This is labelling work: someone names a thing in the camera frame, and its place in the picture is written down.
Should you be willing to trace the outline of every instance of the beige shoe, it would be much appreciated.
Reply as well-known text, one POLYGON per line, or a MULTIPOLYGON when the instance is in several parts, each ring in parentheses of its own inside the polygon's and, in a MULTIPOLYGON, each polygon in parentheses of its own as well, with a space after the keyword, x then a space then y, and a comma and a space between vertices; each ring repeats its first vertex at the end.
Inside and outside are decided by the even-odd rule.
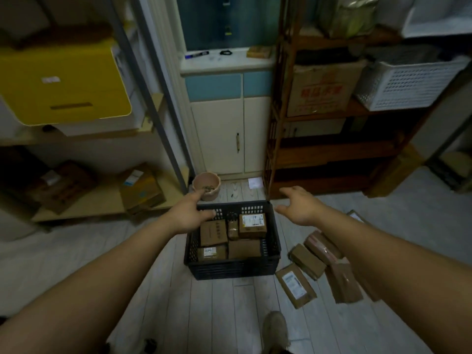
POLYGON ((279 311, 270 312, 264 319, 263 345, 263 354, 279 353, 290 346, 287 322, 279 311))

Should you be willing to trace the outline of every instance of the white countertop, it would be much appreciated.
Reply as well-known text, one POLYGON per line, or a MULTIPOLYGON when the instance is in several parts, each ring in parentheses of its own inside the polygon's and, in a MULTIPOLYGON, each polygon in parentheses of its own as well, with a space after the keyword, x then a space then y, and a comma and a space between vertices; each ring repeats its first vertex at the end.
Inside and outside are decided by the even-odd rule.
MULTIPOLYGON (((180 74, 201 74, 227 71, 246 71, 255 69, 268 69, 275 65, 275 50, 270 54, 269 59, 249 59, 246 52, 249 48, 229 48, 232 55, 220 55, 222 49, 211 49, 209 55, 196 57, 194 59, 180 60, 180 74)), ((202 51, 187 52, 186 55, 199 53, 202 51)))

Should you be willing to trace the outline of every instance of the perforated basket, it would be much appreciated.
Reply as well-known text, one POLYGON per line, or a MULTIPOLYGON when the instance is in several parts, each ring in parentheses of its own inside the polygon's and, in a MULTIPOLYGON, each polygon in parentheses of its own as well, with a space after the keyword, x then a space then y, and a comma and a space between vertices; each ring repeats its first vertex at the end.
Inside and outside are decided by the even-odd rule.
POLYGON ((364 68, 354 95, 370 111, 430 106, 470 61, 456 56, 434 61, 430 46, 384 47, 375 63, 364 68), (427 63, 412 63, 425 59, 427 63))
POLYGON ((280 260, 280 240, 277 233, 272 204, 269 201, 232 202, 225 204, 198 205, 198 210, 214 209, 215 220, 236 220, 240 214, 264 213, 267 235, 261 240, 261 257, 245 260, 222 260, 198 262, 200 229, 187 234, 184 264, 197 280, 215 280, 273 275, 280 260))

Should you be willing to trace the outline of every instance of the white wood plank floor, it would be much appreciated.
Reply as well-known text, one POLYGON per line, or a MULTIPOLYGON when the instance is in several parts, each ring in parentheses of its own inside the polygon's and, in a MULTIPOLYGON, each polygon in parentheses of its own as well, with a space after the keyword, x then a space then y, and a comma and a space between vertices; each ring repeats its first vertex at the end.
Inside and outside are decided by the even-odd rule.
MULTIPOLYGON (((373 225, 431 250, 472 263, 472 196, 456 195, 427 169, 410 176, 392 195, 361 193, 319 196, 341 211, 355 209, 373 225)), ((247 181, 222 184, 218 202, 263 200, 247 181)), ((274 204, 287 204, 276 200, 274 204)), ((287 250, 312 228, 276 215, 287 250)), ((0 244, 0 315, 13 315, 33 298, 121 243, 136 231, 121 217, 89 219, 48 234, 0 244)), ((186 237, 164 248, 110 335, 114 353, 138 353, 154 338, 159 353, 257 354, 264 316, 280 310, 295 354, 430 353, 428 347, 383 302, 335 304, 326 277, 309 279, 318 298, 295 310, 274 276, 196 281, 183 264, 186 237)))

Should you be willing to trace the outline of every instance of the blue drawer front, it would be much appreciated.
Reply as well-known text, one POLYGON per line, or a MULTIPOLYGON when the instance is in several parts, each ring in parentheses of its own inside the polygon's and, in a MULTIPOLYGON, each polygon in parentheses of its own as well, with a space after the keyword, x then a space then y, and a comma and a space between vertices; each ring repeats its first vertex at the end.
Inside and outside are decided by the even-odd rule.
POLYGON ((244 96, 269 96, 272 89, 272 71, 244 73, 244 96))
POLYGON ((194 75, 185 78, 191 102, 233 99, 241 97, 241 75, 194 75))

